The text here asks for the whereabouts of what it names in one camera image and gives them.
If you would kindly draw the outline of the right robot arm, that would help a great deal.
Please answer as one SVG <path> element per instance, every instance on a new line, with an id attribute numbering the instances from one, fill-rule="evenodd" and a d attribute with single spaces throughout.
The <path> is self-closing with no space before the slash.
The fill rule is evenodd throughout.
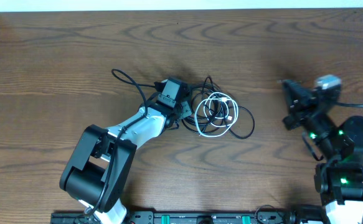
<path id="1" fill-rule="evenodd" d="M 322 77 L 312 89 L 283 80 L 282 88 L 286 129 L 304 128 L 303 141 L 312 140 L 321 152 L 313 155 L 321 205 L 295 205 L 285 223 L 363 223 L 363 116 L 351 116 L 340 126 L 328 116 L 341 94 L 336 77 Z"/>

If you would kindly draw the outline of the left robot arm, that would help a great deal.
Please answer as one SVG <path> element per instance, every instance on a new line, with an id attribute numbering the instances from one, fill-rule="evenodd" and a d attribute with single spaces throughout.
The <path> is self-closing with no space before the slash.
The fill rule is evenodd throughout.
<path id="1" fill-rule="evenodd" d="M 127 209 L 120 197 L 136 151 L 191 115 L 191 85 L 168 78 L 154 87 L 156 92 L 144 97 L 126 121 L 107 128 L 92 124 L 83 131 L 59 181 L 85 206 L 78 221 L 122 223 Z"/>

